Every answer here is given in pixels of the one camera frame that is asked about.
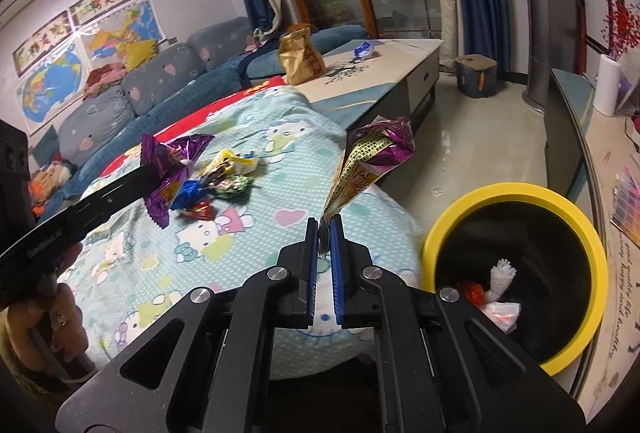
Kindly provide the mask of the person's left hand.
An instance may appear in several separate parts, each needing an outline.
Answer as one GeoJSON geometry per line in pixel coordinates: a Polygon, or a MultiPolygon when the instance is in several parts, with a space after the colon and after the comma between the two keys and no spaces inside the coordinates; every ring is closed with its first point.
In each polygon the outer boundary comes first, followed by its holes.
{"type": "Polygon", "coordinates": [[[82,324],[82,312],[73,291],[65,283],[60,283],[55,295],[49,299],[26,300],[9,306],[4,317],[6,336],[15,357],[26,369],[54,375],[55,367],[32,340],[32,329],[44,315],[50,318],[51,353],[62,352],[65,363],[86,353],[89,342],[82,324]]]}

